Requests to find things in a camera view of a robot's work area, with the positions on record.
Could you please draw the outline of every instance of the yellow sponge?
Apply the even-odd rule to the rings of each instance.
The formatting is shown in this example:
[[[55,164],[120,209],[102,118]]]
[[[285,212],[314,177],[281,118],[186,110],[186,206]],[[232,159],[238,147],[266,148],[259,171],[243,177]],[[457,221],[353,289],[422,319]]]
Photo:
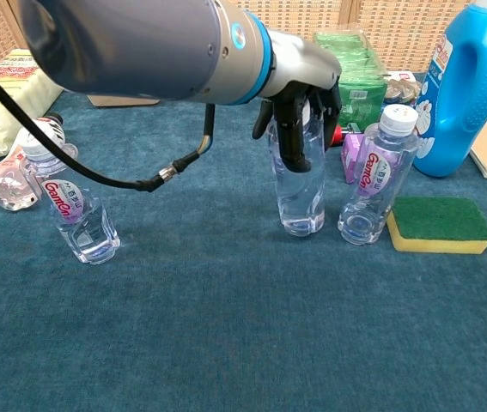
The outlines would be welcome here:
[[[480,254],[487,248],[487,222],[469,199],[399,197],[387,225],[397,251]]]

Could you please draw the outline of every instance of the black cable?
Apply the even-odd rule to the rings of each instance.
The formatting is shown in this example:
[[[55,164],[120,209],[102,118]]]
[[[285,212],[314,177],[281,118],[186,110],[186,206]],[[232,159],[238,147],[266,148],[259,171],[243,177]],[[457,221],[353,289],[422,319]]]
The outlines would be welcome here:
[[[75,159],[69,157],[60,147],[58,147],[48,136],[40,129],[37,124],[18,106],[18,104],[4,91],[0,85],[0,103],[9,111],[14,118],[20,122],[20,124],[27,129],[47,150],[49,150],[54,156],[62,161],[66,166],[70,167],[77,173],[85,176],[94,182],[101,185],[107,185],[117,187],[120,189],[133,189],[136,191],[149,191],[152,192],[159,186],[165,184],[166,180],[160,175],[156,174],[152,179],[137,180],[136,182],[125,182],[123,180],[110,179],[106,176],[94,172],[93,170],[85,167]],[[215,121],[215,106],[207,105],[205,111],[205,130],[210,130],[210,136],[212,136],[212,130],[214,128]],[[182,173],[186,167],[198,159],[199,154],[197,152],[191,152],[189,155],[174,161],[173,164],[177,164],[181,170],[177,170],[178,173]]]

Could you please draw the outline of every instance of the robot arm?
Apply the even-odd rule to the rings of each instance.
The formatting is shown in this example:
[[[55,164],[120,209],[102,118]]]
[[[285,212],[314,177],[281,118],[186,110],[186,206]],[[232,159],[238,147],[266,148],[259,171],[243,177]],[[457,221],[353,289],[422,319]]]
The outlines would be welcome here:
[[[295,172],[309,170],[298,105],[310,99],[325,113],[326,133],[336,126],[338,60],[304,39],[267,30],[228,0],[18,3],[35,60],[69,90],[215,105],[263,97],[273,105],[283,161]]]

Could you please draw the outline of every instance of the blue carpet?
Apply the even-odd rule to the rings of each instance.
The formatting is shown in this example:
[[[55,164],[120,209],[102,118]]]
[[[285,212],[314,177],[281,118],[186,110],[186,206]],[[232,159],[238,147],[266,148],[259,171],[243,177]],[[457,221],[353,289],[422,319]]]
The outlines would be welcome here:
[[[81,160],[121,179],[192,150],[204,112],[70,93],[53,110]],[[0,411],[487,411],[487,252],[345,243],[338,148],[325,228],[291,238],[258,111],[219,107],[212,150],[154,194],[97,188],[122,240],[107,264],[78,263],[39,208],[0,209]],[[411,171],[403,194],[487,217],[470,160],[444,180]]]

